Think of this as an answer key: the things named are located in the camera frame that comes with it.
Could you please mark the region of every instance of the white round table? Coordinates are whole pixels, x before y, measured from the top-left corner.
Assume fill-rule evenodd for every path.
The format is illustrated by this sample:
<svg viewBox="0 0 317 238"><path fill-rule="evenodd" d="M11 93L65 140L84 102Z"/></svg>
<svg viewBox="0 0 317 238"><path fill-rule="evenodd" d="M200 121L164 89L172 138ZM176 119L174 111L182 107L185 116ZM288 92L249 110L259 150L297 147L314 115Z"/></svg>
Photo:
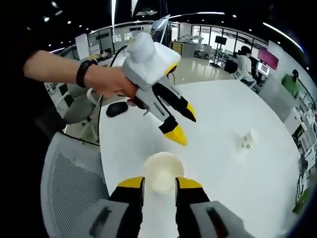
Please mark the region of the white round table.
<svg viewBox="0 0 317 238"><path fill-rule="evenodd" d="M144 110L129 107L108 118L107 106L102 107L100 146L109 193L122 180L143 175L147 157L170 152L182 160L185 177L199 182L210 200L220 201L243 219L248 232L258 238L274 237L281 231L287 204L295 199L299 175L300 155L286 127L240 81L198 82L178 88L197 114L194 123L168 107L187 136L185 147L164 137L153 116L143 116ZM250 129L258 133L260 144L243 158L236 145ZM153 197L159 204L160 198ZM154 210L144 209L143 214L158 212ZM146 232L166 230L164 237L176 238L175 231L168 233L175 229L174 224L162 227L173 223L174 211L169 219L158 216L161 218L148 225Z"/></svg>

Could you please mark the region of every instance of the black ceiling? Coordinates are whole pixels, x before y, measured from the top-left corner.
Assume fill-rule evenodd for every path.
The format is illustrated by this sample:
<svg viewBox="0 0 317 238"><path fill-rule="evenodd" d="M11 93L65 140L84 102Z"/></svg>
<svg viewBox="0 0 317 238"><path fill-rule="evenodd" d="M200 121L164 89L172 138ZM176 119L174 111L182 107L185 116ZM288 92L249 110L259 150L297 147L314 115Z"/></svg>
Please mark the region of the black ceiling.
<svg viewBox="0 0 317 238"><path fill-rule="evenodd" d="M29 0L9 2L8 24L14 20L23 27L41 34L46 50L54 50L67 46L69 41L83 32L111 25L111 0L55 0L57 8L51 0ZM156 20L160 18L159 0L139 0L135 13L145 10L158 11L157 14L145 17L131 17L131 0L117 0L115 24L133 20ZM249 32L265 40L280 41L281 47L294 57L302 66L308 66L308 73L316 80L316 56L314 29L316 28L313 1L301 0L294 3L270 0L167 0L167 13L173 15L195 13L200 11L221 11L225 15L193 14L174 18L174 21L192 24L223 25ZM304 54L283 36L265 27L267 22L280 29L303 48Z"/></svg>

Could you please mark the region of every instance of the pink screen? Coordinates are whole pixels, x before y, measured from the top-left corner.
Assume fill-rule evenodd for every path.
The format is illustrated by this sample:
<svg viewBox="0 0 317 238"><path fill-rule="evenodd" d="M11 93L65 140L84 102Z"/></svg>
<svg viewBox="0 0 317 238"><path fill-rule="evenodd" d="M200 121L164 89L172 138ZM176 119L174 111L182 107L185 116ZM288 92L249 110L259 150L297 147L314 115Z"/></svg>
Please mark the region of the pink screen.
<svg viewBox="0 0 317 238"><path fill-rule="evenodd" d="M268 64L272 69L277 68L278 58L268 52L266 48L259 49L258 58Z"/></svg>

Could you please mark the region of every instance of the black wristband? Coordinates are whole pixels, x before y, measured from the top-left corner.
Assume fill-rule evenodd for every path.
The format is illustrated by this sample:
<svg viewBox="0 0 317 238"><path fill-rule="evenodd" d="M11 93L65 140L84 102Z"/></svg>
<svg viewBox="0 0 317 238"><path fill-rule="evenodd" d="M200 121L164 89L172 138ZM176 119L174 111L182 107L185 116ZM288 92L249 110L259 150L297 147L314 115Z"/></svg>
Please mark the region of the black wristband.
<svg viewBox="0 0 317 238"><path fill-rule="evenodd" d="M77 71L77 75L76 75L76 83L79 87L86 88L86 85L84 82L85 74L88 68L93 64L96 64L96 62L92 60L85 60L84 62L80 64L79 69Z"/></svg>

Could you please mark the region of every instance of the white paper cup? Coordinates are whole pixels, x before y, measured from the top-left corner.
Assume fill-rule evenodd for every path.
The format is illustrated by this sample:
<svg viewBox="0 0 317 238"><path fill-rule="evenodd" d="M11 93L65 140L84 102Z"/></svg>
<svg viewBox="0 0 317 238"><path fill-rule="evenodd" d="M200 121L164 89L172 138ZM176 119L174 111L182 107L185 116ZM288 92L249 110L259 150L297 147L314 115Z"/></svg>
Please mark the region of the white paper cup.
<svg viewBox="0 0 317 238"><path fill-rule="evenodd" d="M259 145L258 134L255 130L250 130L245 136L241 138L241 150L248 153L254 150Z"/></svg>
<svg viewBox="0 0 317 238"><path fill-rule="evenodd" d="M167 193L175 189L175 178L184 176L182 162L173 154L160 152L144 163L145 186L152 191Z"/></svg>

